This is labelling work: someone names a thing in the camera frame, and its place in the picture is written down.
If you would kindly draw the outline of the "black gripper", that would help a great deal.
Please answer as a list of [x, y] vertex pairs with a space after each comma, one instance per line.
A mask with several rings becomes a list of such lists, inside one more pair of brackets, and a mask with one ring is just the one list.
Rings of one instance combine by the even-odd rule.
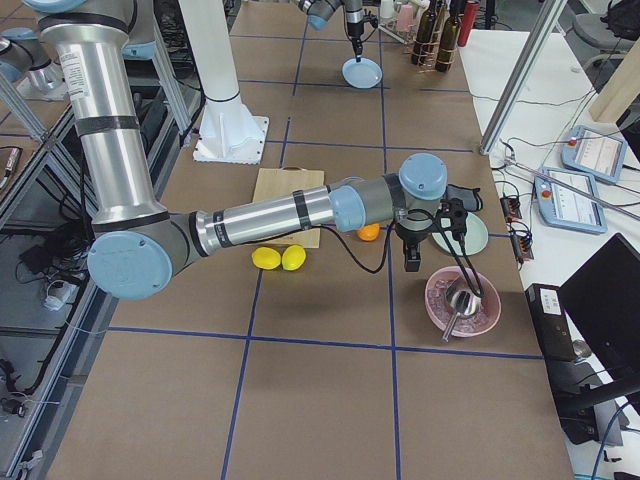
[[420, 245], [431, 233], [433, 222], [428, 218], [396, 223], [395, 232], [403, 242], [404, 270], [418, 272], [421, 266]]
[[349, 40], [351, 42], [353, 52], [356, 53], [356, 62], [361, 62], [363, 52], [362, 34], [349, 34]]

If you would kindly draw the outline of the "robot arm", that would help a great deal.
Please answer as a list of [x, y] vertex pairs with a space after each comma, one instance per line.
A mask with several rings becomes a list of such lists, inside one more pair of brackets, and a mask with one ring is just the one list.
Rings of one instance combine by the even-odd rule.
[[214, 213], [173, 214], [153, 191], [123, 55], [131, 35], [152, 19], [152, 4], [34, 1], [31, 8], [42, 38], [59, 55], [69, 90], [99, 206], [88, 267], [108, 294], [144, 299], [221, 248], [326, 223], [344, 232], [395, 220], [411, 244], [417, 226], [408, 213], [440, 207], [446, 166], [434, 155], [415, 154], [398, 173], [375, 180], [349, 178]]
[[343, 10], [343, 20], [357, 63], [362, 60], [365, 25], [365, 11], [362, 1], [356, 0], [299, 0], [294, 4], [307, 17], [307, 23], [319, 31], [322, 30], [340, 9]]

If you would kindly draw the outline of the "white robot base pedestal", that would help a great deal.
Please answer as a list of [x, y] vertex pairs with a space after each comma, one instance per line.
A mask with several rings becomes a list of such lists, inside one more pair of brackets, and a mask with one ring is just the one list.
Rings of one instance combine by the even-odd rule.
[[198, 70], [205, 107], [193, 157], [198, 162], [256, 165], [269, 126], [242, 101], [223, 3], [179, 3]]

